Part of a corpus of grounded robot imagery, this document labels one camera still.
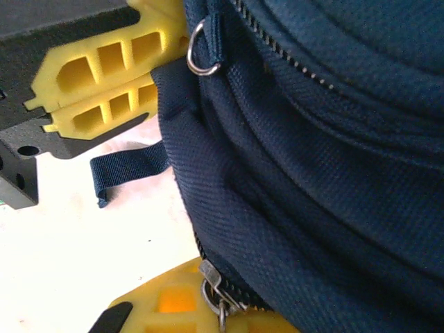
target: zipper teeth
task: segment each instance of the zipper teeth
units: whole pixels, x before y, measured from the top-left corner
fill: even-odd
[[[202,257],[202,259],[207,259],[205,250],[203,249],[202,243],[200,242],[200,239],[196,233],[194,233],[194,238],[196,240],[200,256]],[[223,276],[222,276],[221,287],[225,292],[228,292],[231,295],[231,297],[233,297],[238,302],[242,302],[243,304],[248,305],[249,307],[253,307],[257,310],[262,310],[262,311],[271,310],[271,308],[258,295],[250,295],[250,293],[234,285]]]
[[[291,57],[290,53],[285,51],[264,29],[261,28],[259,22],[251,15],[247,9],[245,3],[242,0],[232,0],[233,5],[236,6],[237,11],[244,20],[248,23],[250,29],[258,35],[266,45],[269,45],[271,49],[279,56],[279,58],[286,60],[292,67],[295,67],[298,71],[306,75],[307,77],[315,80],[321,86],[328,90],[333,90],[334,86],[329,85],[323,78],[319,78],[315,73],[308,70],[305,66]]]

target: hole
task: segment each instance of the hole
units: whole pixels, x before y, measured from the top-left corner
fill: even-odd
[[[160,292],[157,312],[174,314],[196,311],[196,300],[190,287],[169,287]]]
[[[139,88],[139,105],[147,104],[150,101],[157,100],[157,87],[155,85],[147,85]]]
[[[121,95],[110,101],[111,115],[117,119],[130,112],[130,100],[128,94]]]
[[[81,132],[90,132],[103,125],[102,110],[100,106],[96,106],[94,109],[75,116],[72,120],[76,129]]]
[[[23,146],[18,148],[17,152],[23,156],[34,156],[37,155],[40,151],[39,148],[34,146]]]
[[[133,58],[136,65],[155,56],[161,50],[160,34],[150,33],[149,35],[135,38],[131,41],[133,48]]]
[[[72,92],[94,83],[86,57],[68,62],[57,75],[57,84],[63,92]]]
[[[262,318],[257,321],[248,322],[248,333],[298,333],[298,330],[291,326],[284,319]]]
[[[170,323],[168,326],[150,326],[145,329],[145,333],[197,333],[197,324]]]
[[[19,189],[25,189],[25,178],[20,173],[15,176],[15,181]]]
[[[188,38],[188,37],[185,37],[185,36],[182,36],[182,37],[179,39],[179,49],[180,49],[180,50],[186,50],[186,49],[188,49],[188,43],[189,43],[189,38]]]
[[[125,69],[120,43],[100,47],[98,50],[103,75],[110,75]]]

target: zipper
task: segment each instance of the zipper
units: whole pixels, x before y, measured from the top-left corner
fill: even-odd
[[[279,43],[277,43],[273,37],[271,37],[255,19],[255,17],[248,10],[246,4],[242,0],[231,0],[231,3],[236,7],[237,12],[244,19],[250,30],[259,37],[265,45],[270,46],[271,50],[276,53],[276,55],[289,63],[292,67],[296,68],[298,71],[303,73],[306,77],[311,78],[322,87],[328,90],[333,90],[334,86],[328,84],[323,78],[318,77],[315,73],[308,70],[304,65],[295,60],[288,51],[285,51]]]
[[[196,233],[194,233],[194,238],[196,240],[196,244],[200,253],[200,257],[202,257],[202,260],[206,260],[210,262],[207,258],[207,255],[205,253],[205,250],[203,249],[202,243],[200,242],[199,237]],[[221,282],[218,285],[220,291],[230,298],[234,300],[235,303],[245,305],[246,307],[250,307],[253,309],[261,310],[261,311],[271,311],[272,309],[268,304],[264,302],[264,300],[261,299],[259,295],[257,295],[254,291],[246,291],[242,288],[239,288],[236,284],[232,283],[227,279],[225,276],[223,276],[220,272],[216,271],[221,276]]]

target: black plastic part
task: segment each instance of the black plastic part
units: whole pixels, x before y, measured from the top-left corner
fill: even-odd
[[[14,208],[38,202],[36,155],[51,152],[70,159],[145,120],[147,114],[93,140],[65,139],[42,130],[51,123],[42,108],[28,111],[23,105],[35,97],[31,83],[50,48],[136,24],[139,18],[125,0],[0,5],[0,159],[4,170],[13,174],[0,173],[1,200]],[[18,173],[24,177],[24,190],[17,186]]]
[[[130,302],[122,302],[105,310],[89,333],[119,333],[133,309]]]
[[[21,161],[0,142],[0,199],[18,210],[38,203],[35,158]]]

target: navy webbing strap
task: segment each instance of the navy webbing strap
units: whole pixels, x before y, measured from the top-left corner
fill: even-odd
[[[162,141],[142,149],[99,156],[93,158],[90,164],[100,208],[109,203],[107,189],[131,180],[158,175],[169,167]]]

